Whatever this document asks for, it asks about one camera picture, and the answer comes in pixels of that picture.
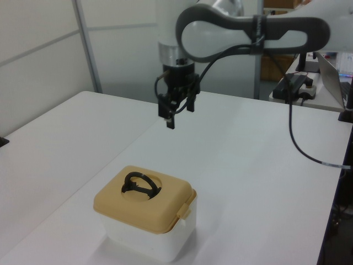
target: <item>cardboard box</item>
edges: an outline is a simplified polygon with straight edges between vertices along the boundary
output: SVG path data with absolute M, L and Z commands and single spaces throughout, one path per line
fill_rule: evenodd
M 286 72 L 293 63 L 293 56 L 280 55 L 274 56 L 278 60 L 279 64 Z M 283 75 L 277 66 L 271 61 L 268 56 L 263 56 L 261 58 L 261 80 L 276 81 L 281 80 Z
M 302 0 L 264 0 L 264 8 L 296 8 Z

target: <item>tan lid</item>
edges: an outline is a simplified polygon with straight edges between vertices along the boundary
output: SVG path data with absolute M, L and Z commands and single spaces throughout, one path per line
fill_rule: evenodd
M 150 194 L 150 198 L 143 191 L 123 189 L 123 192 L 125 178 L 131 172 L 140 172 L 151 179 L 157 186 L 155 189 L 159 189 L 157 195 Z M 132 177 L 130 184 L 136 183 L 136 189 L 152 192 L 147 179 Z M 127 166 L 95 196 L 93 208 L 100 214 L 126 224 L 163 234 L 170 231 L 179 218 L 187 217 L 189 205 L 195 197 L 196 192 L 187 181 L 148 169 Z

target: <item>laptop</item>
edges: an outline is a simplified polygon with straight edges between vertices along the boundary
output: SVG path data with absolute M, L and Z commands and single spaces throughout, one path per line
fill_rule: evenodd
M 339 74 L 336 68 L 326 60 L 320 53 L 316 53 L 319 61 L 322 82 L 325 88 L 345 108 L 351 84 L 349 82 L 340 82 Z

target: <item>black cable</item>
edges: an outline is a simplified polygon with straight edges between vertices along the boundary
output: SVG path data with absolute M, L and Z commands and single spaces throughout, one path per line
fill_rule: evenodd
M 302 99 L 302 103 L 300 103 L 300 106 L 302 107 L 303 104 L 304 104 L 304 102 L 307 101 L 307 100 L 308 100 L 307 97 L 304 95 L 304 96 L 303 96 L 303 99 Z
M 200 82 L 202 81 L 202 79 L 204 78 L 205 74 L 208 72 L 208 70 L 211 68 L 211 66 L 218 61 L 219 59 L 222 59 L 224 57 L 227 57 L 229 55 L 237 55 L 237 54 L 250 54 L 250 47 L 251 45 L 247 45 L 247 44 L 242 44 L 242 45 L 236 45 L 236 46 L 232 46 L 228 49 L 225 49 L 224 51 L 220 52 L 207 66 L 206 68 L 203 70 L 202 74 L 200 75 L 199 79 L 193 84 L 191 91 L 190 91 L 190 96 L 188 97 L 188 99 L 186 100 L 185 104 L 178 110 L 174 111 L 172 109 L 170 109 L 159 97 L 158 94 L 158 89 L 157 89 L 157 84 L 158 81 L 161 80 L 165 75 L 167 75 L 167 73 L 163 73 L 161 76 L 156 78 L 156 81 L 154 82 L 154 93 L 158 99 L 158 102 L 167 110 L 169 111 L 171 114 L 176 115 L 179 114 L 180 112 L 182 112 L 188 105 L 190 105 L 190 103 L 195 99 L 196 96 L 196 91 L 195 88 L 197 88 L 197 85 L 200 84 Z
M 284 72 L 283 68 L 281 67 L 281 65 L 279 64 L 279 62 L 273 57 L 273 55 L 268 51 L 268 50 L 264 50 L 264 53 L 268 55 L 268 57 L 271 58 L 272 62 L 274 62 L 274 64 L 277 66 L 277 68 L 280 70 L 281 74 L 284 76 L 284 80 L 287 84 L 287 88 L 288 88 L 288 103 L 289 103 L 289 132 L 291 135 L 291 139 L 293 144 L 295 145 L 296 149 L 306 158 L 322 164 L 324 166 L 329 166 L 329 167 L 336 167 L 336 168 L 342 168 L 342 169 L 351 169 L 351 166 L 345 166 L 345 165 L 336 165 L 336 164 L 331 164 L 331 163 L 326 163 L 323 161 L 320 161 L 316 158 L 313 158 L 311 156 L 309 156 L 308 154 L 306 154 L 303 150 L 300 149 L 300 147 L 298 146 L 296 140 L 294 139 L 294 135 L 293 135 L 293 130 L 292 130 L 292 105 L 293 105 L 293 99 L 292 99 L 292 87 L 293 84 L 290 82 L 290 80 L 288 79 L 288 77 L 286 76 L 286 73 Z
M 325 265 L 325 246 L 324 246 L 325 243 L 323 243 L 322 245 L 322 264 Z

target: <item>white plastic box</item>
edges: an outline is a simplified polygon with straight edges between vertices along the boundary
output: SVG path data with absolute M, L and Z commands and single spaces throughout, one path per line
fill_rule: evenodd
M 131 172 L 148 176 L 156 183 L 159 193 L 150 199 L 136 190 L 122 192 L 121 186 Z M 132 177 L 131 180 L 142 189 L 149 187 L 143 179 Z M 195 229 L 196 202 L 196 192 L 188 182 L 128 166 L 96 195 L 94 209 L 100 213 L 112 240 L 152 258 L 170 262 Z

